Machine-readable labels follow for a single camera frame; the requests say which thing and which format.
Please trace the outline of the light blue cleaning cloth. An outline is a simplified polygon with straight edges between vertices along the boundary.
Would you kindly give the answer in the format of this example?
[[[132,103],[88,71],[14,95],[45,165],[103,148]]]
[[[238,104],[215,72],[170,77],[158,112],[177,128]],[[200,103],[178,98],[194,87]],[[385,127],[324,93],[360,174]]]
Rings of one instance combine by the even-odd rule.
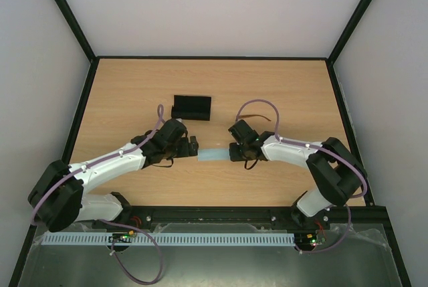
[[[198,161],[229,161],[229,149],[201,149],[197,158]]]

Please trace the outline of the brown translucent sunglasses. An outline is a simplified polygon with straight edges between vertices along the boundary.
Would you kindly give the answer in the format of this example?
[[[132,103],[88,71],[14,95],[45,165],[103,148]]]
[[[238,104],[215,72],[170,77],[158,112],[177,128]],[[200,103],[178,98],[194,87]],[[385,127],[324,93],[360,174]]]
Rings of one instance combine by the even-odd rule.
[[[238,115],[238,117],[236,118],[236,121],[238,120],[243,120],[246,118],[262,118],[268,122],[271,122],[272,120],[264,115],[260,115],[260,114],[243,114],[243,115]]]

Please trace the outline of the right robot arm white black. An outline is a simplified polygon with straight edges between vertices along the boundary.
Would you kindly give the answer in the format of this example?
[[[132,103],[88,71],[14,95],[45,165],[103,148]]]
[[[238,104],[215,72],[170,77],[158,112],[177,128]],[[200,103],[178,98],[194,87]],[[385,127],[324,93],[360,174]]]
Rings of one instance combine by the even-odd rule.
[[[228,131],[235,140],[229,144],[232,162],[247,166],[250,161],[279,161],[309,170],[315,188],[301,194],[290,212],[298,227],[308,227],[323,209],[342,207],[355,198],[357,189],[363,195],[367,191],[364,167],[337,138],[305,142],[269,131],[258,134],[244,120],[235,122]]]

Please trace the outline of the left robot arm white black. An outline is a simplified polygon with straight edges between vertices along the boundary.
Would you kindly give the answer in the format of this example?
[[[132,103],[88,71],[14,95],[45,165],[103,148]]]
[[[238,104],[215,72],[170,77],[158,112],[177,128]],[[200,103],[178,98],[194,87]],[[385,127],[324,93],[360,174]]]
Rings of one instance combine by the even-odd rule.
[[[70,165],[56,160],[27,198],[33,208],[32,220],[57,232],[79,221],[119,219],[127,204],[125,198],[117,193],[95,195],[95,188],[163,160],[195,157],[198,150],[196,137],[189,136],[186,126],[172,118],[101,157]]]

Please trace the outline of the black sunglasses case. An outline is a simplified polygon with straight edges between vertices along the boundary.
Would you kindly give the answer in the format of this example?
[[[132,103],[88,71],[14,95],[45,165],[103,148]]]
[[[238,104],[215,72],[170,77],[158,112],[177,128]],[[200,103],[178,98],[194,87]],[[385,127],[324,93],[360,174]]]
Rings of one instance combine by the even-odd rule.
[[[183,120],[210,121],[211,97],[174,95],[171,117]]]

